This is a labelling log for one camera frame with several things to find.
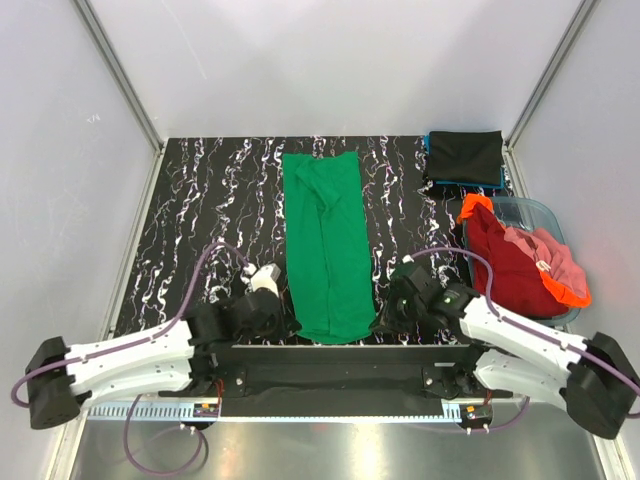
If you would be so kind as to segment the green t shirt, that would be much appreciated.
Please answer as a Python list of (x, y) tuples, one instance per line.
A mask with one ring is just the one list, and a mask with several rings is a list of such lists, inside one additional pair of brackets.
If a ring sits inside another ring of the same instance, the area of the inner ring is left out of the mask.
[(376, 313), (358, 154), (285, 154), (286, 268), (298, 335), (347, 344)]

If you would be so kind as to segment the clear blue plastic basket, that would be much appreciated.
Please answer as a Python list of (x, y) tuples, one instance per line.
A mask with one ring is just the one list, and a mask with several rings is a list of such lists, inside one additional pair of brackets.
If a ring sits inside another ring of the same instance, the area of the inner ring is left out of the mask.
[[(566, 244), (559, 222), (554, 213), (544, 204), (527, 198), (495, 196), (492, 197), (493, 211), (496, 218), (505, 227), (517, 227), (533, 232), (536, 229), (545, 229), (558, 243)], [(471, 250), (467, 227), (463, 225), (463, 243), (466, 249)], [(473, 258), (467, 258), (471, 286), (476, 280), (475, 262)], [(549, 318), (533, 318), (538, 323), (549, 327), (565, 327), (574, 321), (580, 314), (579, 308), (571, 308), (563, 315)]]

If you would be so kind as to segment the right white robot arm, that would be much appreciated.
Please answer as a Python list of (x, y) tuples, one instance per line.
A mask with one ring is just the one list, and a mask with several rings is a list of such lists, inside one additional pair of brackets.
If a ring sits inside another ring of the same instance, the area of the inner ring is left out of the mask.
[(553, 405), (581, 428), (613, 440), (631, 418), (639, 376), (619, 343), (601, 332), (587, 339), (547, 328), (459, 283), (442, 286), (419, 265), (401, 265), (370, 329), (425, 333), (458, 329), (469, 339), (461, 358), (430, 376), (440, 398), (511, 392)]

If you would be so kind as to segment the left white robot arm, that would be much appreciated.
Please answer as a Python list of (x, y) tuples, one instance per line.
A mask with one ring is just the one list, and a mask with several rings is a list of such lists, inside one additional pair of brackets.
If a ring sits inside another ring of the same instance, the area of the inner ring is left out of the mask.
[(213, 398), (197, 418), (220, 414), (225, 382), (220, 352), (243, 340), (278, 342), (300, 328), (281, 297), (259, 288), (240, 297), (203, 303), (175, 323), (115, 339), (68, 346), (62, 337), (44, 341), (25, 369), (30, 426), (63, 425), (85, 409), (126, 397)]

